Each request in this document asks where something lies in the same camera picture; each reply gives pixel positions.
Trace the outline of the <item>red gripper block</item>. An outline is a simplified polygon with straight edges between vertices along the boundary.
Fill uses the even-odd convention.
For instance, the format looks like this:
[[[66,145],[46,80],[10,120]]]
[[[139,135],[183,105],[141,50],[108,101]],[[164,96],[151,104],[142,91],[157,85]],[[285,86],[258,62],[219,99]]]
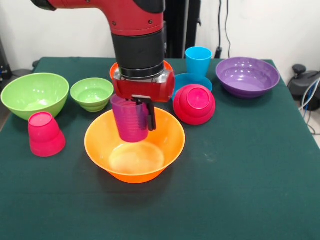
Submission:
[[[157,129],[153,102],[168,102],[174,93],[175,74],[164,70],[161,75],[143,80],[126,79],[116,70],[112,83],[118,97],[128,100],[148,99],[136,106],[138,126],[142,131]]]

